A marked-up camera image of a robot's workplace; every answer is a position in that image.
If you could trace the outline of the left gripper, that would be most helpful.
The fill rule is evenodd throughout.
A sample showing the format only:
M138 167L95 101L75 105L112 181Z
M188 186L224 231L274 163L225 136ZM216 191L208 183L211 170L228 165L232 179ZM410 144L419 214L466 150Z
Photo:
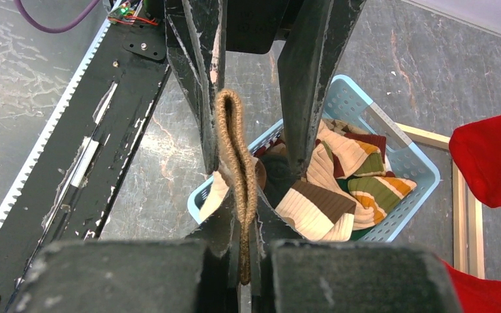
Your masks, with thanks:
M165 1L167 58L200 135L206 173L219 166L215 99L225 54L265 54L277 40L282 118L289 166L305 173L327 89L364 1Z

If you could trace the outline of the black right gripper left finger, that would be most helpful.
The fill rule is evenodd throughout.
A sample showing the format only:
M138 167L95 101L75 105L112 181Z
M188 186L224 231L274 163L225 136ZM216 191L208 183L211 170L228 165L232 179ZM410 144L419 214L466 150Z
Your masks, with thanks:
M235 199L183 239L60 241L34 260L11 312L239 312Z

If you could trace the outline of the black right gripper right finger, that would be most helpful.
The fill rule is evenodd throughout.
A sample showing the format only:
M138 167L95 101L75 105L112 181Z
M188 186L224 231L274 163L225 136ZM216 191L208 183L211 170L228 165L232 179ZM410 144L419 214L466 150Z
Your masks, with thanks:
M253 312L461 312L442 262L410 245L304 240L264 201L250 229Z

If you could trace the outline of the cream white sock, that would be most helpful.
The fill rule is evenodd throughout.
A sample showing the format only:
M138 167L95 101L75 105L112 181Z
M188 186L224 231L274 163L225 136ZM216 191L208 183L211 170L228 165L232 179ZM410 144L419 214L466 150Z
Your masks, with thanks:
M234 191L235 213L241 224L239 265L240 282L251 281L249 232L256 215L260 186L256 173L258 159L245 142L243 102L232 89L223 89L215 99L215 121L219 141L220 163L213 172L213 182L204 204L200 208L202 221L214 213L229 189Z

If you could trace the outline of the red santa pattern sock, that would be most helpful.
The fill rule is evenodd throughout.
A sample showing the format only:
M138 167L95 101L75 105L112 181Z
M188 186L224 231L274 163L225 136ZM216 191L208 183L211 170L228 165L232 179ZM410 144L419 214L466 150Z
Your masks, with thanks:
M501 312L501 281L480 279L443 263L464 312Z

